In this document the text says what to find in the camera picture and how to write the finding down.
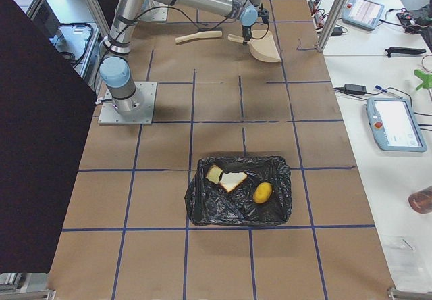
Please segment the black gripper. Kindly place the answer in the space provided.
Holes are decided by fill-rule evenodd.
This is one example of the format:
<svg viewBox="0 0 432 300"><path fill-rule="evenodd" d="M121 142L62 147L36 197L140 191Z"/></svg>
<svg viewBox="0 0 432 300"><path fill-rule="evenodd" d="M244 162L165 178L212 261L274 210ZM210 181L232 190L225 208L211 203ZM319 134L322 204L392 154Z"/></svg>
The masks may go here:
<svg viewBox="0 0 432 300"><path fill-rule="evenodd" d="M242 44L245 45L252 38L252 26L244 26L242 25Z"/></svg>

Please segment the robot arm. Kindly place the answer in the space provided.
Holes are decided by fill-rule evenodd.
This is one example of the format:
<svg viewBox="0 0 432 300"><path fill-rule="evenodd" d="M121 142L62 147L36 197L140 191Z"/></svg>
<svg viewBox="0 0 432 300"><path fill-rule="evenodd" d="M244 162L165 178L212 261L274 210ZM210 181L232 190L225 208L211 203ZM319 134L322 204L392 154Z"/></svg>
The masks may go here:
<svg viewBox="0 0 432 300"><path fill-rule="evenodd" d="M268 23L269 12L261 0L153 0L159 7L175 9L177 5L193 7L233 19L242 25L242 38L247 43L252 38L252 26L257 20ZM120 113L138 109L142 97L137 92L127 62L130 41L139 18L152 11L143 9L145 0L119 0L111 30L104 38L99 55L99 74L113 99L113 106Z"/></svg>

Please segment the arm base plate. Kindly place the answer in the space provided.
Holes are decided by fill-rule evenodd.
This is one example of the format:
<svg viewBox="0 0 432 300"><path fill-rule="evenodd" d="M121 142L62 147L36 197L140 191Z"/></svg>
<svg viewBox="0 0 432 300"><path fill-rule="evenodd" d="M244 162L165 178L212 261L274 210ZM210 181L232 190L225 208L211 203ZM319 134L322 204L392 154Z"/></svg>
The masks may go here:
<svg viewBox="0 0 432 300"><path fill-rule="evenodd" d="M157 93L156 82L135 82L136 91L128 99L119 100L106 90L101 104L98 123L100 125L151 125Z"/></svg>

